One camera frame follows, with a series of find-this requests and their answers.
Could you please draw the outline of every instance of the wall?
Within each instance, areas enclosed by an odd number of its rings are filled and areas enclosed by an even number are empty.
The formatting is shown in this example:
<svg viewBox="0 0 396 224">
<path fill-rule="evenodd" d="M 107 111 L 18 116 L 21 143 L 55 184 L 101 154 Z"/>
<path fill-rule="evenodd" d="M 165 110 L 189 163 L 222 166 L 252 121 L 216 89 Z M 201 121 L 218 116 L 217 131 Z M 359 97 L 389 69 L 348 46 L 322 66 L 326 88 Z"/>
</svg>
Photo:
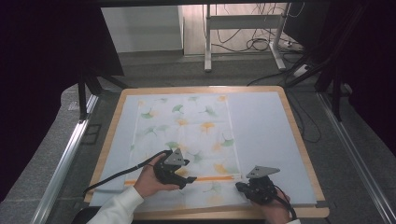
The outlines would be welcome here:
<svg viewBox="0 0 396 224">
<path fill-rule="evenodd" d="M 181 7 L 102 8 L 117 52 L 183 49 Z"/>
</svg>

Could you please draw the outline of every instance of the desk leg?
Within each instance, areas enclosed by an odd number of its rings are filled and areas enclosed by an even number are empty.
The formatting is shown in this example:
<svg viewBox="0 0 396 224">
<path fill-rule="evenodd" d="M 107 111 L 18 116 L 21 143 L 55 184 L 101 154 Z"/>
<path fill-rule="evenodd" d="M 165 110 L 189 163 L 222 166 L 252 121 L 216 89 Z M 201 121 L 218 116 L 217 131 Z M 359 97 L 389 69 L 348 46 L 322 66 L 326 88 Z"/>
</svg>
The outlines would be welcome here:
<svg viewBox="0 0 396 224">
<path fill-rule="evenodd" d="M 279 51 L 277 50 L 277 45 L 279 44 L 280 35 L 282 35 L 283 26 L 285 25 L 286 18 L 288 17 L 289 5 L 290 5 L 290 3 L 287 3 L 285 6 L 285 10 L 282 12 L 282 15 L 279 20 L 279 25 L 276 30 L 276 36 L 275 36 L 274 41 L 271 41 L 269 43 L 271 52 L 274 55 L 275 62 L 276 62 L 276 65 L 277 65 L 277 68 L 279 69 L 279 71 L 286 70 L 286 66 L 283 63 L 282 57 L 280 57 Z"/>
<path fill-rule="evenodd" d="M 212 71 L 212 44 L 210 43 L 210 5 L 206 5 L 205 71 Z"/>
</svg>

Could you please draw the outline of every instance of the cable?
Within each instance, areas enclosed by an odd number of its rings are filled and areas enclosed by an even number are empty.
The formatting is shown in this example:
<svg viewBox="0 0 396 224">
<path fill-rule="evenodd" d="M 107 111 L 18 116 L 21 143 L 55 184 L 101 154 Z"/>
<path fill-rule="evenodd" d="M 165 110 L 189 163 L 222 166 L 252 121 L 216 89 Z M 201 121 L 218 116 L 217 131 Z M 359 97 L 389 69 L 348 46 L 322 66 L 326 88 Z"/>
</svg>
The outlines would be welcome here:
<svg viewBox="0 0 396 224">
<path fill-rule="evenodd" d="M 87 187 L 87 188 L 84 189 L 84 191 L 82 192 L 82 197 L 85 197 L 85 194 L 87 194 L 87 192 L 90 191 L 91 189 L 95 189 L 95 188 L 97 188 L 97 187 L 99 187 L 99 186 L 101 186 L 101 185 L 107 183 L 108 181 L 110 181 L 110 180 L 112 180 L 112 179 L 115 179 L 115 178 L 117 178 L 117 177 L 119 177 L 119 176 L 121 176 L 121 175 L 126 175 L 126 174 L 128 174 L 128 173 L 131 173 L 131 172 L 133 172 L 133 171 L 136 171 L 136 170 L 142 168 L 143 166 L 149 164 L 149 162 L 151 162 L 154 158 L 156 158 L 157 156 L 159 156 L 159 155 L 161 155 L 161 154 L 163 154 L 163 153 L 164 153 L 164 151 L 161 151 L 161 152 L 155 154 L 154 156 L 150 157 L 148 160 L 143 161 L 142 163 L 139 163 L 139 164 L 137 164 L 136 166 L 134 166 L 134 167 L 132 167 L 132 168 L 129 168 L 129 169 L 127 169 L 127 170 L 124 170 L 124 171 L 121 171 L 121 172 L 119 172 L 119 173 L 116 173 L 116 174 L 112 175 L 111 177 L 108 177 L 108 178 L 106 178 L 106 179 L 104 179 L 104 180 L 102 180 L 102 181 L 100 181 L 100 182 L 98 182 L 98 183 L 96 183 L 96 184 L 94 184 L 94 185 L 91 185 L 91 186 Z"/>
<path fill-rule="evenodd" d="M 204 28 L 204 36 L 205 36 L 205 39 L 206 39 L 205 18 L 204 18 L 204 5 L 202 5 L 202 23 L 203 23 L 203 28 Z"/>
<path fill-rule="evenodd" d="M 286 52 L 286 53 L 283 53 L 282 54 L 282 59 L 284 60 L 284 61 L 286 61 L 286 62 L 288 62 L 288 63 L 297 63 L 298 62 L 298 60 L 296 61 L 296 62 L 292 62 L 290 59 L 287 59 L 286 58 L 286 55 L 290 55 L 290 54 L 303 54 L 302 52 L 296 52 L 296 53 L 294 53 L 294 52 Z"/>
<path fill-rule="evenodd" d="M 253 10 L 251 11 L 250 14 L 253 14 L 253 12 L 254 12 L 254 10 L 256 10 L 256 8 L 258 8 L 258 9 L 259 9 L 259 13 L 262 14 L 263 11 L 264 11 L 264 9 L 265 9 L 265 4 L 264 4 L 264 8 L 263 8 L 262 10 L 261 10 L 261 4 L 256 4 L 256 7 L 253 8 Z M 216 5 L 216 15 L 217 15 L 217 14 L 218 14 L 218 6 Z M 225 40 L 225 41 L 222 41 L 222 40 L 221 40 L 220 35 L 219 35 L 219 30 L 217 30 L 219 42 L 220 42 L 221 44 L 227 43 L 227 42 L 230 41 L 232 38 L 234 38 L 241 30 L 242 30 L 242 29 L 237 30 L 230 38 L 228 38 L 228 39 Z M 222 45 L 218 45 L 218 44 L 212 44 L 212 46 L 216 46 L 216 47 L 220 47 L 220 48 L 223 48 L 223 49 L 227 49 L 227 50 L 229 50 L 229 51 L 231 51 L 231 52 L 244 52 L 244 51 L 248 51 L 248 50 L 250 50 L 250 49 L 257 50 L 257 51 L 264 51 L 264 50 L 268 49 L 269 46 L 268 46 L 268 41 L 267 41 L 266 39 L 263 39 L 263 38 L 254 38 L 254 35 L 256 34 L 256 32 L 257 32 L 257 29 L 254 31 L 252 37 L 247 41 L 247 48 L 246 48 L 246 49 L 241 49 L 241 50 L 229 49 L 229 48 L 226 48 L 226 47 L 224 47 L 224 46 L 222 46 Z M 265 46 L 264 49 L 258 49 L 258 48 L 256 48 L 254 45 L 255 45 L 256 43 L 260 43 L 260 42 L 267 42 L 267 46 Z"/>
<path fill-rule="evenodd" d="M 284 72 L 272 74 L 272 75 L 269 75 L 269 76 L 266 76 L 266 77 L 259 77 L 259 78 L 257 78 L 257 79 L 254 79 L 253 81 L 250 81 L 250 82 L 247 84 L 247 86 L 251 86 L 252 84 L 254 84 L 254 83 L 258 82 L 258 81 L 261 81 L 261 80 L 264 80 L 264 79 L 267 79 L 267 78 L 270 78 L 270 77 L 281 76 L 281 75 L 285 74 L 285 73 L 288 72 L 288 71 L 284 71 Z"/>
<path fill-rule="evenodd" d="M 274 195 L 274 199 L 275 200 L 277 200 L 278 202 L 280 202 L 280 203 L 282 203 L 289 211 L 290 211 L 290 213 L 291 213 L 291 220 L 293 221 L 293 220 L 296 220 L 297 219 L 297 214 L 296 214 L 296 212 L 294 211 L 294 208 L 291 206 L 291 204 L 290 204 L 290 202 L 289 202 L 289 200 L 288 200 L 288 197 L 286 196 L 286 194 L 285 194 L 285 192 L 283 192 L 283 190 L 280 188 L 280 187 L 278 187 L 278 186 L 276 186 L 276 185 L 274 185 L 277 189 L 279 189 L 280 190 L 280 192 L 282 192 L 282 194 L 283 194 L 283 196 L 285 197 L 285 200 L 283 200 L 282 198 L 280 198 L 279 196 L 277 196 L 277 195 Z"/>
<path fill-rule="evenodd" d="M 303 11 L 304 6 L 305 6 L 305 2 L 303 2 L 303 6 L 301 7 L 299 13 L 296 16 L 290 15 L 289 13 L 288 13 L 288 16 L 293 17 L 293 18 L 297 18 L 298 16 L 300 16 L 301 12 Z"/>
<path fill-rule="evenodd" d="M 330 222 L 330 220 L 329 220 L 328 217 L 325 217 L 324 220 L 325 220 L 328 224 L 332 224 L 332 223 Z"/>
<path fill-rule="evenodd" d="M 297 117 L 299 118 L 302 126 L 303 126 L 303 130 L 301 132 L 301 136 L 302 138 L 309 142 L 309 143 L 318 143 L 321 140 L 322 134 L 321 134 L 321 130 L 319 128 L 319 126 L 315 123 L 315 121 L 312 119 L 312 117 L 308 114 L 308 112 L 306 112 L 306 110 L 301 106 L 300 101 L 297 99 L 297 97 L 294 95 L 294 93 L 292 91 L 288 91 L 287 89 L 285 90 L 286 93 L 286 97 L 288 98 L 288 101 L 290 103 L 291 108 L 294 109 L 294 111 L 297 114 Z M 291 95 L 291 97 L 294 99 L 295 102 L 297 102 L 297 105 L 303 110 L 303 112 L 306 114 L 306 116 L 312 121 L 312 123 L 314 124 L 316 130 L 318 130 L 318 138 L 315 140 L 310 140 L 305 138 L 305 124 L 304 124 L 304 120 L 302 119 L 300 113 L 298 112 L 297 108 L 295 107 L 294 103 L 292 102 L 292 100 L 289 98 L 289 95 Z"/>
</svg>

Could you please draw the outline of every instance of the metal frame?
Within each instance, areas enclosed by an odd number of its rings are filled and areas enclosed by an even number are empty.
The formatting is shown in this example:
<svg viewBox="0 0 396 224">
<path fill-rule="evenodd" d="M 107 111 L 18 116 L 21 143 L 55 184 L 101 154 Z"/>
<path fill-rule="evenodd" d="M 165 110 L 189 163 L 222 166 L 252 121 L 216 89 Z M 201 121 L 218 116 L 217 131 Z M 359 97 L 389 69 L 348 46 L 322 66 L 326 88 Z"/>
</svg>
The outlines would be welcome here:
<svg viewBox="0 0 396 224">
<path fill-rule="evenodd" d="M 47 221 L 50 210 L 55 203 L 62 184 L 64 183 L 64 179 L 66 178 L 67 172 L 69 171 L 69 167 L 76 155 L 79 142 L 81 141 L 82 135 L 85 133 L 97 100 L 97 96 L 92 95 L 90 97 L 87 103 L 87 118 L 81 120 L 73 131 L 66 149 L 64 150 L 64 154 L 62 155 L 61 160 L 56 167 L 52 179 L 50 180 L 30 223 L 45 223 Z"/>
<path fill-rule="evenodd" d="M 205 71 L 212 71 L 210 31 L 229 29 L 276 29 L 276 37 L 269 43 L 269 47 L 274 55 L 277 68 L 280 71 L 286 70 L 277 45 L 288 16 L 289 6 L 290 3 L 287 3 L 285 10 L 280 15 L 210 16 L 210 5 L 206 5 Z"/>
<path fill-rule="evenodd" d="M 359 153 L 356 146 L 353 144 L 352 139 L 350 138 L 347 130 L 345 129 L 343 123 L 338 121 L 337 117 L 332 112 L 332 103 L 326 96 L 326 93 L 317 93 L 322 106 L 324 107 L 327 116 L 332 123 L 335 131 L 338 134 L 341 142 L 344 145 L 346 153 L 351 159 L 353 165 L 356 168 L 359 176 L 361 177 L 361 181 L 363 182 L 364 187 L 366 187 L 367 192 L 370 194 L 376 208 L 378 209 L 379 214 L 384 220 L 384 223 L 392 224 L 396 223 L 396 216 L 390 207 L 389 201 L 385 196 L 382 189 L 376 183 L 372 174 L 370 173 L 369 168 L 366 166 L 361 154 Z"/>
</svg>

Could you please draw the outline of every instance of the black curtain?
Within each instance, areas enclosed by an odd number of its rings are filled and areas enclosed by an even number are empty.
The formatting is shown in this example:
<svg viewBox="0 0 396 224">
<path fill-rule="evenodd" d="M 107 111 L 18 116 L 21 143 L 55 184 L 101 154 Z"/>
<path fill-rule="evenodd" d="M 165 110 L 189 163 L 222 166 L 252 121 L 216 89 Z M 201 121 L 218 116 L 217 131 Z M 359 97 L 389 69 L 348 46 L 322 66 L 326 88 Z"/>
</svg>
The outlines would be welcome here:
<svg viewBox="0 0 396 224">
<path fill-rule="evenodd" d="M 78 74 L 89 67 L 111 76 L 123 73 L 99 7 L 20 1 L 0 8 L 3 201 Z"/>
</svg>

